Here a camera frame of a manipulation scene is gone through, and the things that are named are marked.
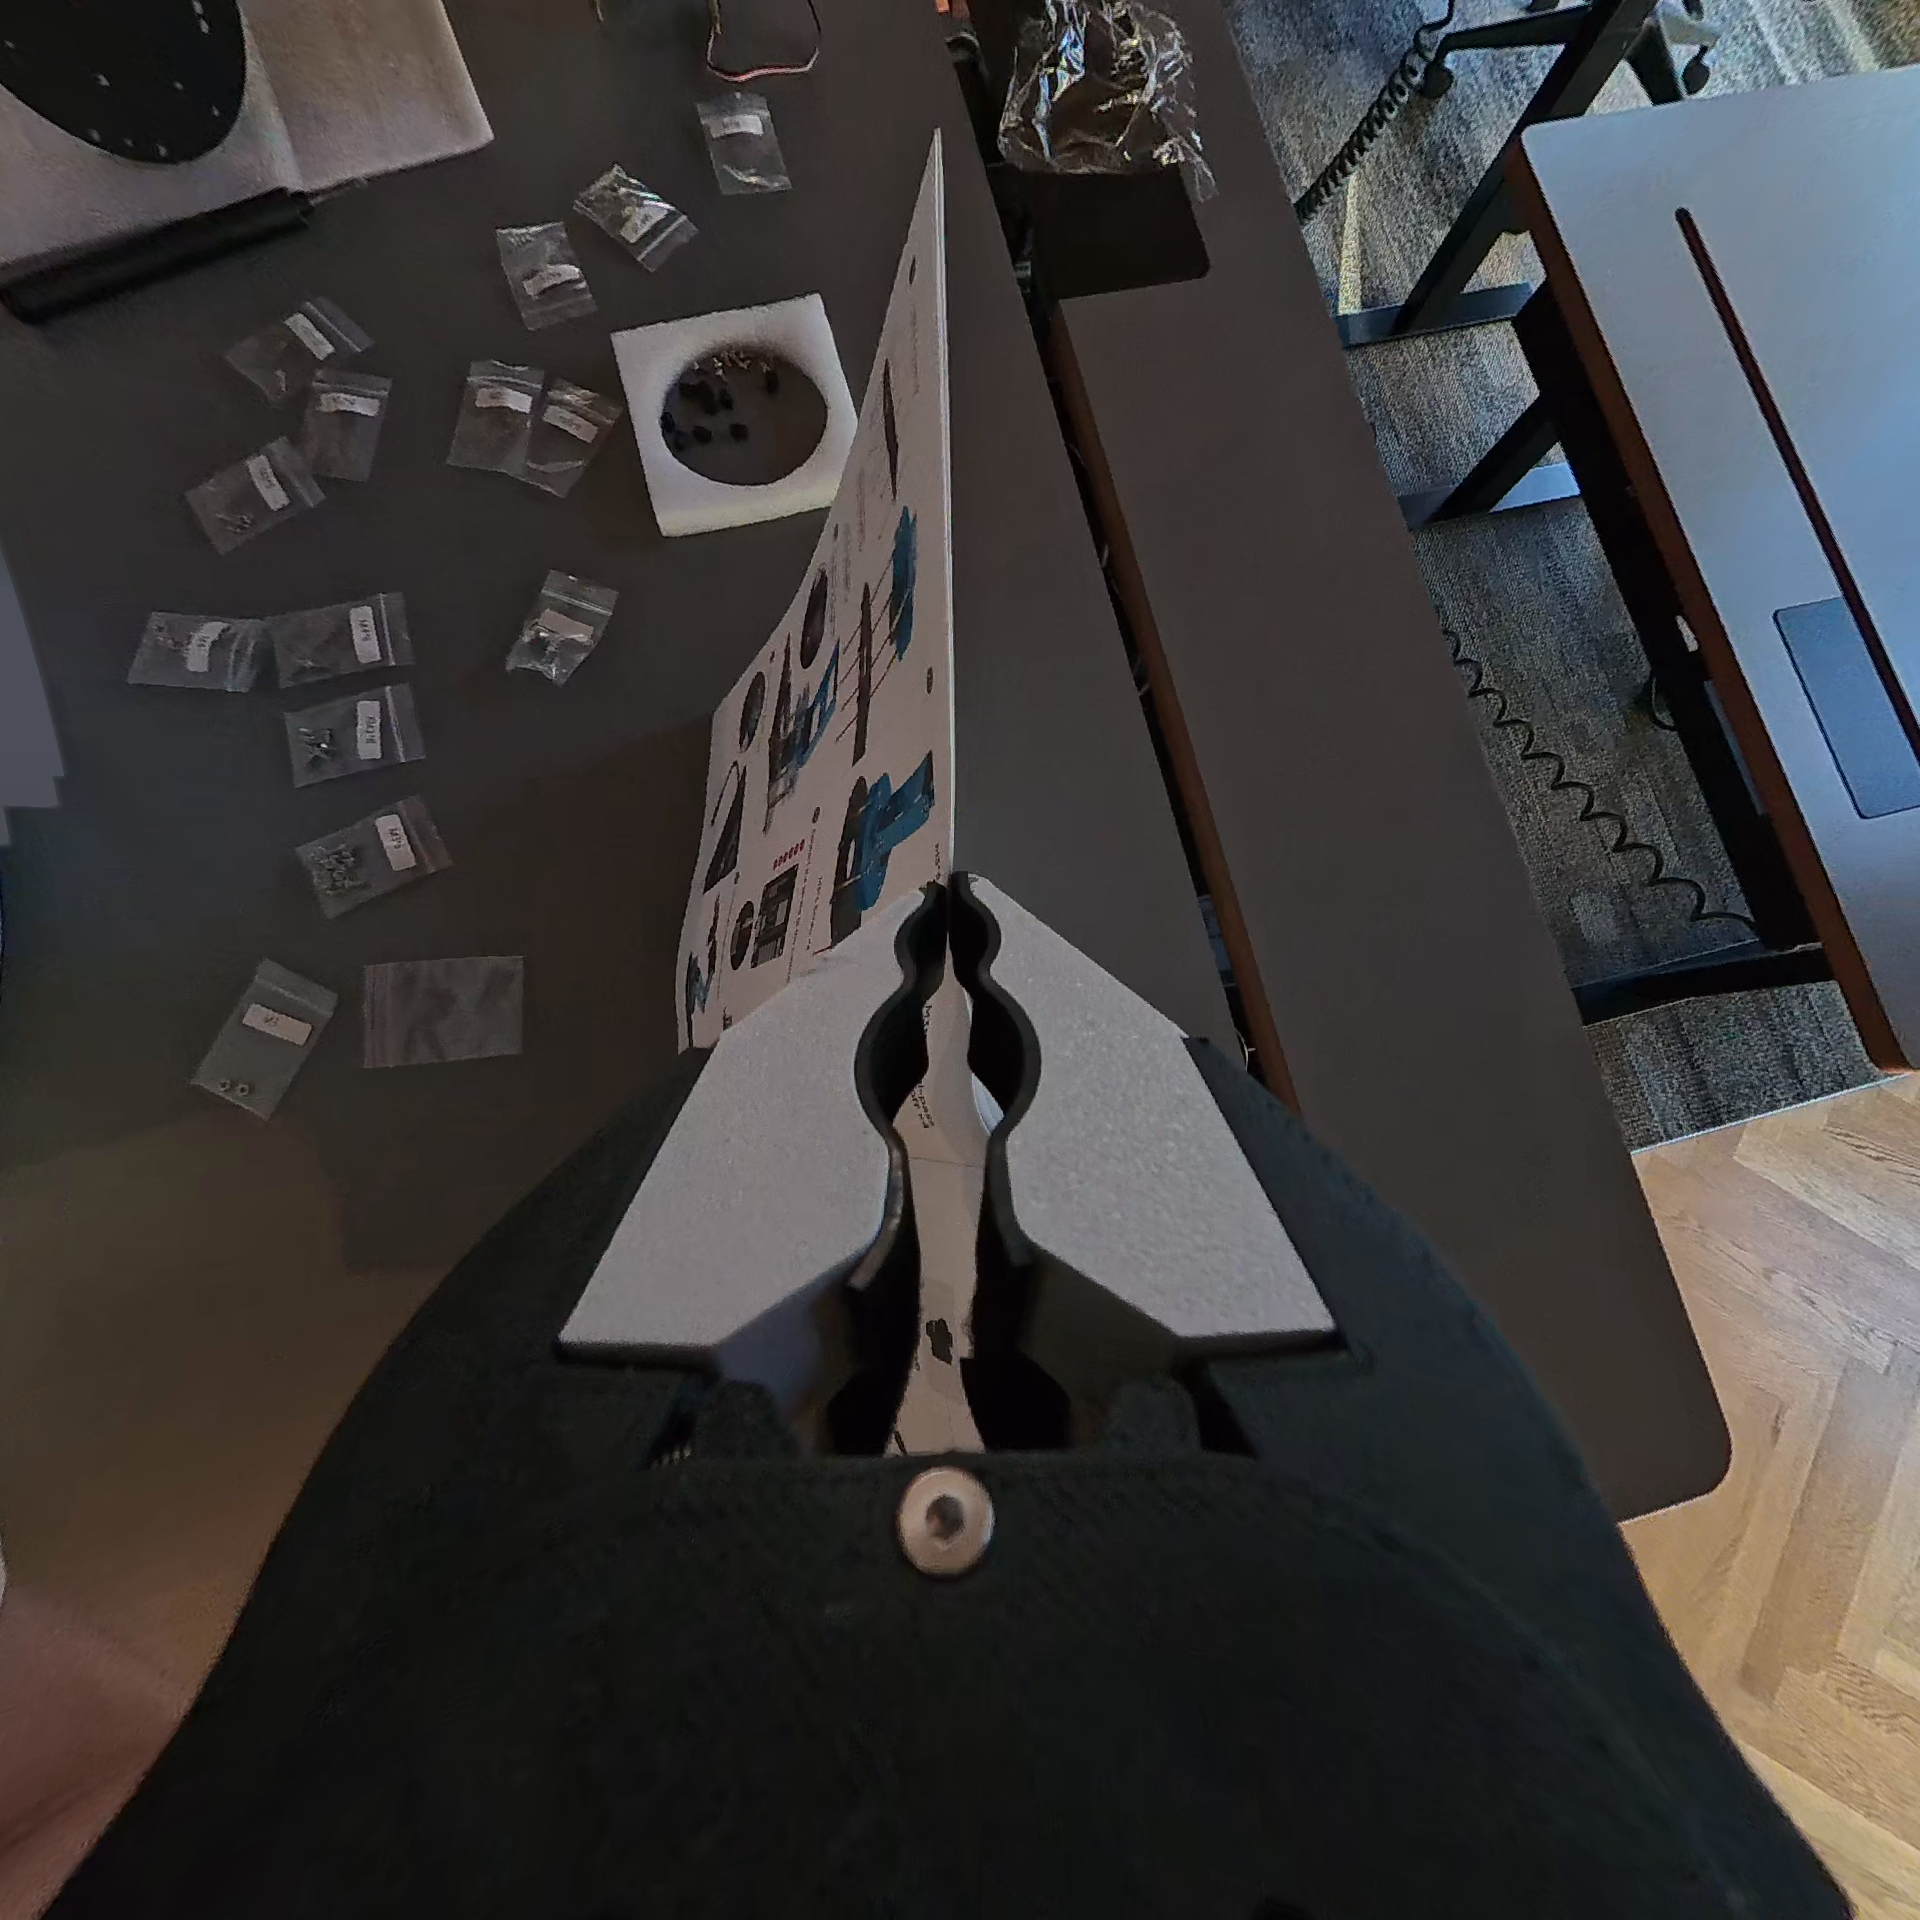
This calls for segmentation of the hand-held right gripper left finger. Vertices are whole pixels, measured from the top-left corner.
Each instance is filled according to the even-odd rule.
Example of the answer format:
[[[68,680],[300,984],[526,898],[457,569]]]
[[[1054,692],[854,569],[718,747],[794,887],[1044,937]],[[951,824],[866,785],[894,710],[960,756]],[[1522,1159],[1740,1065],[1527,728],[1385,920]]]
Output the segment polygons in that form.
[[[923,1338],[907,1115],[947,972],[924,885],[698,1048],[621,1229],[559,1332],[568,1363],[762,1385],[836,1457],[894,1439]]]

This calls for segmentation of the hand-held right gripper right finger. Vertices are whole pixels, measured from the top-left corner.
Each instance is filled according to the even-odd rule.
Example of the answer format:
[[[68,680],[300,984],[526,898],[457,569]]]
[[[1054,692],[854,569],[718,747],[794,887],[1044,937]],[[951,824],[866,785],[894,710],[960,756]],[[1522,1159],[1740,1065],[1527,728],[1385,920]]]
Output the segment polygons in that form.
[[[977,876],[958,876],[958,984],[988,1119],[960,1364],[988,1453],[1075,1449],[1133,1384],[1341,1346],[1178,1025]]]

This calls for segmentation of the white printed instruction sheet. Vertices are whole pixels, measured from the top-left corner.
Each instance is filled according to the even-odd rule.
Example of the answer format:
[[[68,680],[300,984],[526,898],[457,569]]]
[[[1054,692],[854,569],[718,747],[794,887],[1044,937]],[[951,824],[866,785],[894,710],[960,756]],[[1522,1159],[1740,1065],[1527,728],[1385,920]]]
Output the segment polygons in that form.
[[[709,720],[680,1042],[958,865],[947,172],[930,147],[854,450],[794,606]]]

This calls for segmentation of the black perforated metal plate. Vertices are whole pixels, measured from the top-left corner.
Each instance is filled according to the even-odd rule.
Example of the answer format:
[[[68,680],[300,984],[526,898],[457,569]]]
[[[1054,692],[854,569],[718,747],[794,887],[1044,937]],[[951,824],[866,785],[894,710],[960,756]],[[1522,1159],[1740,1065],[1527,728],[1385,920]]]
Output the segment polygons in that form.
[[[0,86],[68,139],[144,165],[202,158],[248,84],[234,0],[7,0]]]

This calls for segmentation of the dark desk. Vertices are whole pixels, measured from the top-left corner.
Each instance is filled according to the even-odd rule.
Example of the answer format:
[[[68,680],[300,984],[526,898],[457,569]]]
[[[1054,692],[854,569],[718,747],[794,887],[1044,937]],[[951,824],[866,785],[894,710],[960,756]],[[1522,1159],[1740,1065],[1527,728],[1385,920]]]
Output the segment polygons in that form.
[[[68,1342],[128,1346],[133,1310],[184,1332],[229,1305],[245,1232],[286,1268],[342,1229],[344,1268],[451,1268],[523,1195],[677,1059],[677,929],[708,720],[790,606],[814,526],[664,545],[634,453],[572,505],[442,465],[457,382],[513,338],[488,263],[515,193],[563,188],[669,130],[559,8],[489,8],[463,43],[497,147],[351,193],[305,240],[192,273],[48,334],[6,326],[6,561],[51,675],[61,804],[6,849],[7,1281],[68,1294]],[[342,367],[392,379],[368,479],[214,551],[184,492],[305,428],[314,354],[288,313],[352,326]],[[1440,644],[1404,661],[1440,720],[1440,833],[1359,796],[1331,688],[1341,644],[1279,584],[1279,507],[1226,534],[1231,639],[1265,714],[1222,825],[1248,915],[1272,1069],[1304,1124],[1411,1218],[1526,1356],[1613,1514],[1709,1494],[1733,1439],[1668,1248],[1598,1081],[1522,849]],[[563,683],[513,670],[551,575],[614,590]],[[396,590],[410,669],[248,692],[128,683],[157,612],[269,621]],[[414,683],[422,757],[293,785],[286,714]],[[442,865],[326,916],[300,852],[417,800]],[[258,965],[336,994],[270,1115],[192,1085]]]

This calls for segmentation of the grey desk with brown edge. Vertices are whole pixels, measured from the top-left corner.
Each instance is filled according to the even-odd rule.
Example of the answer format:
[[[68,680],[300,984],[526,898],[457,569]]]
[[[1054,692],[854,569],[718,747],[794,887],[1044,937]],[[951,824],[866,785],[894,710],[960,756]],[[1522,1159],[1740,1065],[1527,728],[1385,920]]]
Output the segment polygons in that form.
[[[1712,792],[1756,937],[1613,1006],[1835,978],[1868,1059],[1915,1005],[1915,67],[1556,121],[1506,185],[1536,399],[1406,526],[1582,496]]]

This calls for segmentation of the scatter of small screw bags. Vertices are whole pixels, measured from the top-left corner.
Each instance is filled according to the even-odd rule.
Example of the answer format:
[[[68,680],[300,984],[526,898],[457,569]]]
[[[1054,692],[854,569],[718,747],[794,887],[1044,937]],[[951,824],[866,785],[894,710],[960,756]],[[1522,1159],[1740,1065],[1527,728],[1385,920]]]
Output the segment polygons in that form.
[[[572,212],[640,269],[658,269],[692,240],[690,216],[621,165],[595,179]],[[497,250],[528,325],[563,325],[595,311],[563,226],[501,228]],[[305,443],[270,438],[184,492],[184,505],[214,551],[237,551],[241,545],[323,507],[317,476],[364,482],[364,453],[372,453],[380,424],[392,409],[392,379],[342,367],[352,326],[332,321],[323,300],[297,307],[288,313],[288,338],[317,356],[305,382],[305,428],[342,428],[344,438],[332,443],[317,465],[310,461],[323,450],[317,435]],[[470,367],[464,414],[449,461],[457,468],[489,468],[528,482],[533,492],[568,496],[614,424],[621,399],[568,379],[548,379],[538,367],[488,356]],[[612,606],[614,590],[551,575],[509,669],[563,683],[608,631]],[[410,669],[406,597],[380,590],[269,621],[157,612],[144,631],[128,683],[248,692],[269,664],[277,664],[281,688]],[[286,714],[286,747],[297,789],[417,764],[422,728],[414,683],[357,683],[317,707],[300,707]],[[374,824],[326,834],[317,849],[300,852],[300,870],[326,916],[441,865],[442,844],[417,800],[388,804]],[[258,965],[253,988],[220,1029],[192,1085],[248,1115],[270,1115],[332,1014],[332,992],[300,984],[281,965]]]

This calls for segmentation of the white foam square with hole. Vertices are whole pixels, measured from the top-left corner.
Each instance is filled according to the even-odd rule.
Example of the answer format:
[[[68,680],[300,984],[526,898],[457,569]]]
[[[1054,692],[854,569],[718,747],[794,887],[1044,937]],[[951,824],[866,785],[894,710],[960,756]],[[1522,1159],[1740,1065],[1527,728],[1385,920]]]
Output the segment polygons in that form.
[[[612,334],[612,351],[664,537],[698,537],[832,507],[854,453],[859,406],[819,292],[623,326]],[[828,424],[814,453],[774,482],[751,486],[708,479],[671,453],[669,432],[658,428],[677,379],[718,351],[769,354],[798,367],[823,395]]]

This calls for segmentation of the pile of small black screws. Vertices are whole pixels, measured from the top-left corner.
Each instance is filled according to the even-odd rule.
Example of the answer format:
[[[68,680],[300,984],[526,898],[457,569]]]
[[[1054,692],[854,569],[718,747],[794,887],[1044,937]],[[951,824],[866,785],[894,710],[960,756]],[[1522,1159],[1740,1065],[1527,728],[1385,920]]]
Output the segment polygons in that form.
[[[731,456],[735,450],[774,450],[782,361],[765,351],[722,345],[698,354],[658,409],[664,438],[677,456]]]

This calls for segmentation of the black strip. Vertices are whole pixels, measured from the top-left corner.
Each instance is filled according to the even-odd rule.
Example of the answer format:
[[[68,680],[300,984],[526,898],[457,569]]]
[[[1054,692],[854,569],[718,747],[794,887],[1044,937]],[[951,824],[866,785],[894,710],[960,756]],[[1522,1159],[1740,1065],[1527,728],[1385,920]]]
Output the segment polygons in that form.
[[[43,260],[6,281],[0,300],[16,325],[51,325],[85,307],[113,300],[197,273],[265,240],[300,234],[317,193],[269,188],[214,212],[197,212],[119,240],[98,240]]]

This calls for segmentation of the crumpled clear plastic wrap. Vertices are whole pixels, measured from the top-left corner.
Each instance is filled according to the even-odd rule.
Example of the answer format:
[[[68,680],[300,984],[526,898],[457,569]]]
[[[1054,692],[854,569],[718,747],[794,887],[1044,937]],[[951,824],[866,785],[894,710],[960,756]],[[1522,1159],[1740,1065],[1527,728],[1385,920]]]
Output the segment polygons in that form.
[[[1036,179],[1178,172],[1215,198],[1189,33],[1141,0],[1023,6],[995,147]]]

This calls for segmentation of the white foam sheet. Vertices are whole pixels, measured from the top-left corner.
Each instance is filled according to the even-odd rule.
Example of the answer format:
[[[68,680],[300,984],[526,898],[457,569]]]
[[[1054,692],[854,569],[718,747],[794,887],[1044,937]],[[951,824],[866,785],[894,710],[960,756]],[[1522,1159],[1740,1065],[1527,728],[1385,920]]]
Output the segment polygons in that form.
[[[202,158],[102,157],[0,107],[6,273],[119,240],[269,188],[336,188],[483,152],[489,121],[442,6],[241,0],[245,102]]]

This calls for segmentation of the black table frame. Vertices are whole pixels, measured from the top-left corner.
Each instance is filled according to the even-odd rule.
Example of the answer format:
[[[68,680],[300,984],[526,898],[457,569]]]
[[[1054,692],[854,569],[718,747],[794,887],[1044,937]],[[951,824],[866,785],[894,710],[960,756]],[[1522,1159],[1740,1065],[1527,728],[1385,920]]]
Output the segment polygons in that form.
[[[1472,281],[1499,238],[1526,234],[1526,216],[1516,212],[1506,183],[1522,139],[1536,125],[1585,116],[1613,71],[1631,71],[1643,98],[1658,107],[1700,95],[1719,30],[1709,25],[1709,8],[1700,0],[1527,0],[1522,13],[1486,25],[1457,25],[1457,6],[1446,6],[1440,24],[1425,24],[1411,33],[1404,59],[1384,84],[1358,136],[1296,201],[1296,222],[1304,226],[1334,185],[1353,183],[1359,157],[1411,98],[1441,98],[1449,93],[1457,58],[1536,48],[1550,48],[1556,67],[1440,240],[1431,269],[1415,278],[1404,300],[1344,311],[1334,321],[1344,351],[1516,325],[1531,299],[1531,285],[1472,289]]]

